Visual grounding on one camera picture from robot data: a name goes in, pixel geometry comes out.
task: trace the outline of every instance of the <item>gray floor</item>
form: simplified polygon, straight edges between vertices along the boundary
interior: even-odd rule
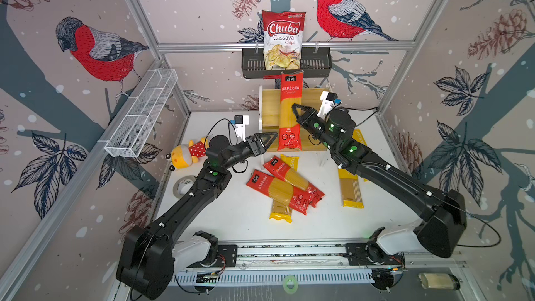
[[[380,292],[371,284],[322,284],[322,285],[299,285],[298,291],[287,294],[282,286],[255,286],[242,288],[221,287],[215,288],[210,295],[188,294],[179,287],[168,287],[157,301],[457,301],[462,300],[458,291],[451,290],[426,290],[423,289],[418,273],[421,272],[445,272],[448,269],[426,268],[411,269],[403,275],[401,281],[394,286],[391,293]]]

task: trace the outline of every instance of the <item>yellow packaging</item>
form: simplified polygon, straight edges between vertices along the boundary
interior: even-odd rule
[[[284,163],[288,164],[292,169],[297,171],[299,157],[280,155],[280,158],[283,160]],[[269,218],[276,220],[286,220],[286,222],[290,224],[291,211],[292,209],[290,207],[273,200],[273,205],[271,206],[271,214],[269,215]]]
[[[359,129],[353,131],[353,139],[366,145],[366,141]],[[349,171],[339,169],[338,178],[340,180],[340,191],[342,194],[342,205],[344,207],[364,208],[362,202],[361,188],[358,185],[358,176]]]

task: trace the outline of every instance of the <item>bird's head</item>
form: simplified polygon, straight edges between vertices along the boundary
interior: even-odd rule
[[[62,51],[67,49],[77,51],[75,33],[78,28],[84,24],[74,17],[66,17],[61,20],[56,27],[56,37],[58,38],[59,47]]]

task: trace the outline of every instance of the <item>bird illustration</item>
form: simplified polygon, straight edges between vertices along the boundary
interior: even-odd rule
[[[347,37],[351,41],[353,37],[364,34],[396,41],[371,20],[364,5],[356,0],[318,0],[317,18],[320,27],[331,36],[329,41],[335,37]]]
[[[123,79],[134,70],[139,53],[149,49],[138,42],[128,41],[115,33],[101,32],[84,25],[74,17],[66,17],[56,27],[56,37],[62,51],[67,49],[93,77],[106,82],[120,82],[121,92],[115,96],[128,96],[123,92]]]

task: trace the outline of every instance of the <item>red pasta package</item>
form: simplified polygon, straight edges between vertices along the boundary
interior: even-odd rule
[[[279,113],[279,148],[299,149],[300,128],[295,114],[291,110],[293,104],[301,104],[303,96],[303,71],[293,74],[282,74],[280,80],[280,113]]]
[[[247,186],[304,215],[312,200],[310,193],[258,170],[252,173]]]
[[[264,164],[264,167],[278,179],[284,180],[285,182],[310,193],[312,195],[312,201],[310,202],[312,207],[316,207],[318,201],[325,196],[325,193],[312,185],[308,180],[297,173],[296,170],[292,169],[290,165],[284,163],[277,156],[273,156],[269,162]]]

